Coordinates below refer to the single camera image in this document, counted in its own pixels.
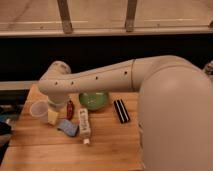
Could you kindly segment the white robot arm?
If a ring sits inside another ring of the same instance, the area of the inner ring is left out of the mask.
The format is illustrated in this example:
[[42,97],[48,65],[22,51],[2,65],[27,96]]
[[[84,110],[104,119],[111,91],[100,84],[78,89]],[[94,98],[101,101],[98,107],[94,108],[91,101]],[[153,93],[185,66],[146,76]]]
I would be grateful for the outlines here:
[[56,108],[74,92],[136,91],[144,171],[213,171],[213,80],[184,58],[139,58],[75,74],[55,61],[38,88]]

